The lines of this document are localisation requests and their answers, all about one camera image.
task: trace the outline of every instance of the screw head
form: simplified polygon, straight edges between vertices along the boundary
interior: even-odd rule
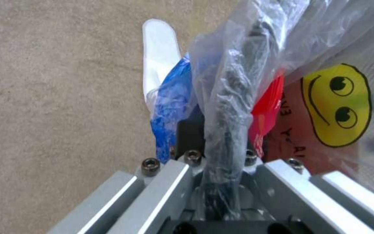
[[[160,170],[160,161],[156,158],[147,158],[142,161],[141,171],[144,176],[155,176]]]
[[[300,160],[289,158],[286,161],[294,170],[296,170],[298,173],[303,173],[304,169],[304,163],[302,163]]]
[[[245,158],[245,166],[252,166],[256,163],[256,159],[258,156],[256,155],[255,151],[251,149],[246,150],[246,158]]]
[[[190,166],[199,166],[202,163],[202,154],[197,150],[187,150],[184,152],[184,161]]]

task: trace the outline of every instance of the plastic bag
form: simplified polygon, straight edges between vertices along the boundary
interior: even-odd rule
[[[156,155],[162,163],[169,160],[170,147],[175,145],[177,123],[187,117],[193,88],[191,77],[186,55],[169,72],[162,85],[147,95],[154,106],[151,108],[151,129],[156,137]]]
[[[295,157],[314,174],[340,170],[374,191],[374,27],[285,88],[268,142],[268,160]]]
[[[374,26],[374,1],[245,0],[189,50],[193,87],[205,115],[199,219],[239,219],[238,186],[251,110],[280,69],[301,75]]]

